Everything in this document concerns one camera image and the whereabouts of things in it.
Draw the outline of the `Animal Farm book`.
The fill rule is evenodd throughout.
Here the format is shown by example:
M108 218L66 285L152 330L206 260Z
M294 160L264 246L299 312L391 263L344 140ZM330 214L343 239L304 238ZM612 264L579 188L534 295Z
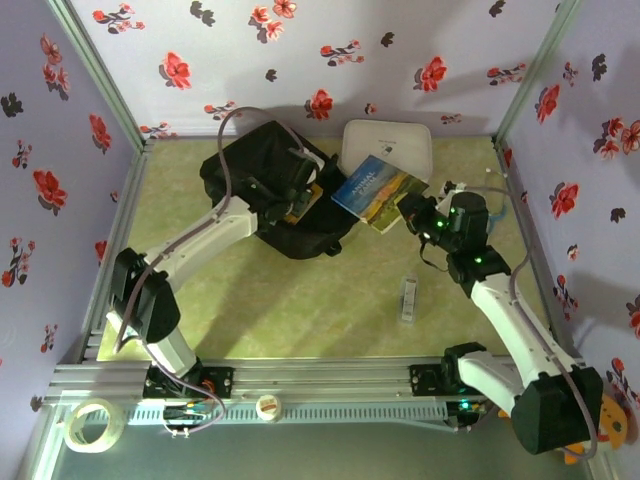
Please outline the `Animal Farm book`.
M421 195L428 184L399 168L369 155L331 199L380 234L399 220L399 201L408 193Z

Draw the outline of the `black backpack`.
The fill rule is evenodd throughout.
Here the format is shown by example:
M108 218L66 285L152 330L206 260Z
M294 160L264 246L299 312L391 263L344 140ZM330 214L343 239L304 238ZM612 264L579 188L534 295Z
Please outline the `black backpack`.
M292 182L294 162L287 153L289 148L298 149L299 145L326 162L315 181L323 189L323 195L302 217L299 225L314 236L311 258L323 254L334 257L342 252L341 240L357 222L355 216L331 199L331 195L346 181L346 176L338 168L336 155L327 156L302 136L294 139L275 121L243 135L224 147L221 155L230 171L232 194L249 204L247 188L242 186L242 181L249 177L255 177L276 193L302 185Z

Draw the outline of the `small white packet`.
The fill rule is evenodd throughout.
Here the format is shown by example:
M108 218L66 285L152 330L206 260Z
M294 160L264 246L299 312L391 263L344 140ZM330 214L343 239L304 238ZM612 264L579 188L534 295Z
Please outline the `small white packet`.
M402 324L412 325L417 317L417 294L418 294L418 277L409 274L403 277L401 281L399 303L398 303L398 321Z

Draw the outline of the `white medical case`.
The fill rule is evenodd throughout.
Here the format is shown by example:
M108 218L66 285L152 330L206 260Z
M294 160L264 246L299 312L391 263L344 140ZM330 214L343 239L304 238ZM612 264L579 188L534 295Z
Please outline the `white medical case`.
M419 123L349 121L343 131L340 170L349 176L369 156L427 182L433 172L430 130Z

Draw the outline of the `blue stethoscope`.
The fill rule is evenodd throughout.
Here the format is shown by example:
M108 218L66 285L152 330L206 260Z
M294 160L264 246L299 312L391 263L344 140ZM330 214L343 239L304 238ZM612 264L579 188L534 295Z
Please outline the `blue stethoscope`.
M497 220L501 218L506 207L506 177L499 171L487 168L484 177L484 193L489 218Z

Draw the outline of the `green marbled table mat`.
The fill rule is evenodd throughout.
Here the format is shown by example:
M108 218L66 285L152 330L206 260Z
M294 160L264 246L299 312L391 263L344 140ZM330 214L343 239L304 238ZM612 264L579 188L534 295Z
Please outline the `green marbled table mat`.
M128 245L145 252L211 208L199 177L215 140L155 142ZM433 140L428 194L446 180L484 185L498 170L490 137ZM342 252L291 260L256 236L217 255L176 294L179 328L202 359L439 356L471 341L507 349L451 278L427 266L420 242L400 221L381 235L358 222ZM416 319L398 320L403 280L418 278Z

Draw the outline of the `small white tape roll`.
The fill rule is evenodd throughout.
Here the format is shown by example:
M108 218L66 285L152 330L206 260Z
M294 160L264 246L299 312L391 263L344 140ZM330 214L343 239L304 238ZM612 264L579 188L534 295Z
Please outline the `small white tape roll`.
M256 401L255 409L258 418L266 423L277 422L283 412L281 400L273 394L260 396Z

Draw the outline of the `orange plush monster toy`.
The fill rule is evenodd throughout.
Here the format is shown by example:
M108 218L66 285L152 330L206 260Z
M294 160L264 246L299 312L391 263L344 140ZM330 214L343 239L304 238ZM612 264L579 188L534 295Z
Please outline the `orange plush monster toy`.
M600 424L597 435L597 451L608 452L619 449L627 439L628 418L620 405L609 395L602 396L600 411ZM567 445L567 452L560 449L564 455L565 465L575 465L578 463L578 455L584 455L591 447L589 440Z

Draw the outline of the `clear adhesive tape roll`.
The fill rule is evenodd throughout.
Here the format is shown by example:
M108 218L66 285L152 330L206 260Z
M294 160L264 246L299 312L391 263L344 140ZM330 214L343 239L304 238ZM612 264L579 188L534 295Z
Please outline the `clear adhesive tape roll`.
M93 441L87 441L83 429L86 419L92 413L106 415L106 427ZM126 425L124 410L113 403L99 398L80 403L70 414L64 425L64 443L77 453L98 454L112 448L120 439Z

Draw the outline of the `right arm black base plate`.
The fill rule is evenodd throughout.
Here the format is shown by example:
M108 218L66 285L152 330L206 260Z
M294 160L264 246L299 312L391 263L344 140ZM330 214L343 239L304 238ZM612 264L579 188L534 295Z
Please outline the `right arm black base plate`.
M412 395L426 396L482 396L478 390L464 384L451 384L440 364L414 364L408 367Z

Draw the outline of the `aluminium frame rail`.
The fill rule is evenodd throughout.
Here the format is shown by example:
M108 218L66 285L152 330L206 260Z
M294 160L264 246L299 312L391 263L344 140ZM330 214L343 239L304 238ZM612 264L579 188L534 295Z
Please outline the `aluminium frame rail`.
M440 398L458 402L459 396L412 395L408 367L440 364L443 357L381 357L355 359L218 359L200 361L203 366L228 366L235 370L229 399L248 403L261 395L274 394L294 403L321 402L411 402ZM55 367L42 397L45 405L73 404L90 397L119 402L177 402L182 399L143 397L147 370L154 362L86 361ZM482 393L469 399L489 398L504 404L527 390L547 393L557 387L570 393L570 383L553 366L541 373L522 374L512 359L486 352L460 361L462 380Z

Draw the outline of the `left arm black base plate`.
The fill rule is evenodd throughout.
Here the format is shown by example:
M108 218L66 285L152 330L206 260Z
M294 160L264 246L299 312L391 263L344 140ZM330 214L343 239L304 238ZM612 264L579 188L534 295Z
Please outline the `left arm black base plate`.
M184 381L196 384L216 394L221 399L229 399L234 383L235 370L228 366L203 366L197 363L183 378ZM167 377L158 367L151 366L147 370L143 397L151 399L205 398L205 395L191 388L186 388Z

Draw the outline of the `aluminium frame post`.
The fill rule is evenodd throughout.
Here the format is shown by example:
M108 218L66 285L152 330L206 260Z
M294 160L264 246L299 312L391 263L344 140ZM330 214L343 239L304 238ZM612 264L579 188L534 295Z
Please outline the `aluminium frame post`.
M492 140L495 145L505 140L515 125L518 117L526 107L529 95L534 89L537 78L542 74L551 61L554 52L560 45L566 32L570 28L573 18L579 11L583 0L562 0L559 3L554 19L547 30L542 43L527 69L527 73L518 87L516 94L504 115L499 128Z
M91 36L84 27L75 7L70 0L45 0L45 2L65 31L128 140L137 151L142 152L146 141L139 132L134 116L108 71Z

